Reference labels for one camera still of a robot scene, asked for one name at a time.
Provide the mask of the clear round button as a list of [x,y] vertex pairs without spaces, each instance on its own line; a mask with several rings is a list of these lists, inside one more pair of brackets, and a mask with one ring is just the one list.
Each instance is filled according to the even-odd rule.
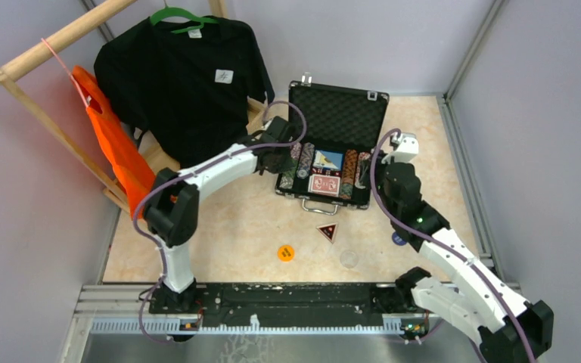
[[352,250],[345,250],[340,254],[340,264],[344,268],[355,268],[359,264],[359,256]]

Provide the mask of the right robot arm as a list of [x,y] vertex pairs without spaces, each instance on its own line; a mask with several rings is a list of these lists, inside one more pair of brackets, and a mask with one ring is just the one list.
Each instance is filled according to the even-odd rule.
[[555,314],[542,300],[530,302],[474,255],[449,222],[421,195],[410,163],[376,150],[370,161],[374,199],[396,237],[441,268],[448,287],[424,268],[397,278],[396,295],[405,309],[428,310],[461,331],[484,362],[535,362],[552,346]]

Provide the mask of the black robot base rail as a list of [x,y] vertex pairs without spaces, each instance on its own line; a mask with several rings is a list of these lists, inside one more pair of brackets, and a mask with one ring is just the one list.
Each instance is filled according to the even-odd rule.
[[419,316],[393,283],[196,283],[184,293],[157,288],[151,314],[192,314],[202,327],[379,327],[385,315]]

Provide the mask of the dark blue round button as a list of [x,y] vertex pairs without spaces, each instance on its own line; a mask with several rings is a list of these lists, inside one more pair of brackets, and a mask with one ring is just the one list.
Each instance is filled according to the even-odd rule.
[[397,246],[405,246],[407,242],[403,240],[396,232],[392,234],[392,241]]

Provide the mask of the black aluminium poker case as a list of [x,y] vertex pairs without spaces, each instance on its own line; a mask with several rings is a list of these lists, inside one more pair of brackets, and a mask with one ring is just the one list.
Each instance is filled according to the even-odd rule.
[[[372,153],[386,116],[390,96],[386,92],[322,85],[305,79],[294,80],[288,86],[288,100],[303,112],[307,132],[301,144],[312,143],[316,150],[342,153],[356,150]],[[309,176],[295,176],[293,187],[279,188],[282,174],[275,184],[275,193],[302,201],[331,204],[335,209],[349,207],[367,209],[370,204],[370,180],[366,189],[354,186],[350,200],[308,192],[311,175],[342,175],[340,171],[318,169],[311,165]]]

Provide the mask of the blue playing card box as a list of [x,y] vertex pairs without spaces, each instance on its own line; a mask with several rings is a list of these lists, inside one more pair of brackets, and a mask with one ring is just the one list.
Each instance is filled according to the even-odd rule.
[[343,160],[344,155],[342,153],[328,150],[316,150],[312,165],[318,169],[340,171],[343,166]]

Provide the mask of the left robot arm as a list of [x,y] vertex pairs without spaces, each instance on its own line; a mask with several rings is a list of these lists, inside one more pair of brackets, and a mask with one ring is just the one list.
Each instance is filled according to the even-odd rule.
[[160,253],[163,271],[157,290],[171,310],[186,312],[195,301],[196,279],[188,242],[197,230],[201,202],[239,178],[289,169],[291,148],[306,132],[305,120],[292,123],[276,116],[264,129],[201,164],[157,173],[138,211],[147,224],[143,236],[152,240]]

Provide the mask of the red black triangle marker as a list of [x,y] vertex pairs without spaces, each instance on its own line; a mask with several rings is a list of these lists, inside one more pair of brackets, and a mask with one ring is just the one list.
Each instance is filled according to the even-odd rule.
[[337,223],[320,225],[316,229],[324,238],[328,240],[330,244],[333,244],[335,242],[335,238],[337,236],[338,231]]

